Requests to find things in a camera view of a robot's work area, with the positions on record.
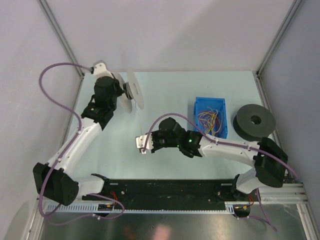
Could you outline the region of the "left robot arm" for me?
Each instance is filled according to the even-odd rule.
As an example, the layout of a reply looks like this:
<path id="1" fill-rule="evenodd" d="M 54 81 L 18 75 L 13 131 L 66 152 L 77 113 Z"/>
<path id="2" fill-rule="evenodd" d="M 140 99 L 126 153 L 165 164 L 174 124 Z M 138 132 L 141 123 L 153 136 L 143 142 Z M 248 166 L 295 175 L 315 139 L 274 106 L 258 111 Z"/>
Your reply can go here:
<path id="1" fill-rule="evenodd" d="M 105 177 L 99 174 L 92 173 L 85 177 L 73 175 L 88 146 L 114 116 L 117 99 L 124 92 L 120 82 L 112 75 L 98 78 L 93 89 L 94 95 L 81 114 L 78 129 L 73 136 L 47 163 L 37 163 L 33 168 L 39 195 L 64 206 L 89 194 L 105 200 L 111 193 L 111 188 L 105 184 Z"/>

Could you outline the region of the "white cable spool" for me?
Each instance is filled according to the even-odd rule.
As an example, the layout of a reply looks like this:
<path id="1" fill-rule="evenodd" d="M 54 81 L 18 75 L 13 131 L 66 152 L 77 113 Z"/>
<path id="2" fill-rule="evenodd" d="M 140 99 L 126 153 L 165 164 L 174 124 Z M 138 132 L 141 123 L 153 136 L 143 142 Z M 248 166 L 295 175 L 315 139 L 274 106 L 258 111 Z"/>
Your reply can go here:
<path id="1" fill-rule="evenodd" d="M 124 81 L 123 77 L 118 72 L 116 72 L 114 76 L 119 81 L 120 87 L 124 91 L 124 93 L 119 97 L 120 103 L 124 110 L 127 113 L 131 113 L 133 108 L 133 101 L 141 110 L 143 110 L 143 93 L 134 72 L 131 70 L 128 70 L 126 72 L 127 82 Z"/>

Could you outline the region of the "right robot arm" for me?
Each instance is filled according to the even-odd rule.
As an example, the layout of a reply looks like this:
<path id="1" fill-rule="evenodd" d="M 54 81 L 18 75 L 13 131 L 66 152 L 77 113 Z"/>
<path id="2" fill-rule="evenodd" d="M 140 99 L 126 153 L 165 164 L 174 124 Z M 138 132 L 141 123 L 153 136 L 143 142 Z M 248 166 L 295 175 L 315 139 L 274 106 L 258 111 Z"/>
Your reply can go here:
<path id="1" fill-rule="evenodd" d="M 199 130 L 186 130 L 172 117 L 162 120 L 158 130 L 149 130 L 143 148 L 152 153 L 162 148 L 178 148 L 189 158 L 220 157 L 249 166 L 247 172 L 234 177 L 230 188 L 237 201 L 263 186 L 281 188 L 288 162 L 285 152 L 268 137 L 251 142 L 227 140 Z"/>

